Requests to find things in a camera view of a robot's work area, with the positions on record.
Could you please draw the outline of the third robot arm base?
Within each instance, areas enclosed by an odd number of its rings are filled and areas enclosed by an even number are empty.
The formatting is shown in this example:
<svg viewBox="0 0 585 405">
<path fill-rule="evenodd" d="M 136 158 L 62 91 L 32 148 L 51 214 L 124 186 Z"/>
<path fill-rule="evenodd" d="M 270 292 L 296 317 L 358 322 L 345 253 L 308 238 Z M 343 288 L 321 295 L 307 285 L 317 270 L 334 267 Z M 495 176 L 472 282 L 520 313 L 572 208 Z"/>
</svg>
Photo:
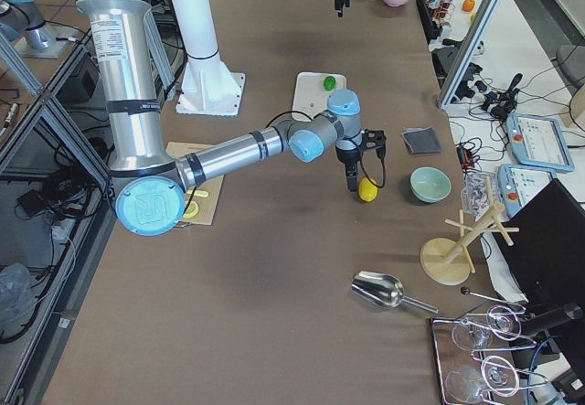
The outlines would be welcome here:
<svg viewBox="0 0 585 405">
<path fill-rule="evenodd" d="M 57 59 L 65 47 L 34 0 L 1 0 L 1 34 L 23 58 Z"/>
</svg>

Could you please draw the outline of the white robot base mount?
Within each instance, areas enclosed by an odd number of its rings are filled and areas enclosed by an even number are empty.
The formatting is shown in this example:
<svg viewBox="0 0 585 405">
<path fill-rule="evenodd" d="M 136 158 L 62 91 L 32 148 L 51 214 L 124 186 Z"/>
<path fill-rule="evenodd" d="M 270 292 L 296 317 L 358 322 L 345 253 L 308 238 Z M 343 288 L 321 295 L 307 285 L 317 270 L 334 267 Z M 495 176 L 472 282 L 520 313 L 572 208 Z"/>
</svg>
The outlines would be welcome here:
<svg viewBox="0 0 585 405">
<path fill-rule="evenodd" d="M 172 0 L 187 64 L 176 111 L 183 114 L 235 116 L 245 84 L 222 61 L 209 0 Z"/>
</svg>

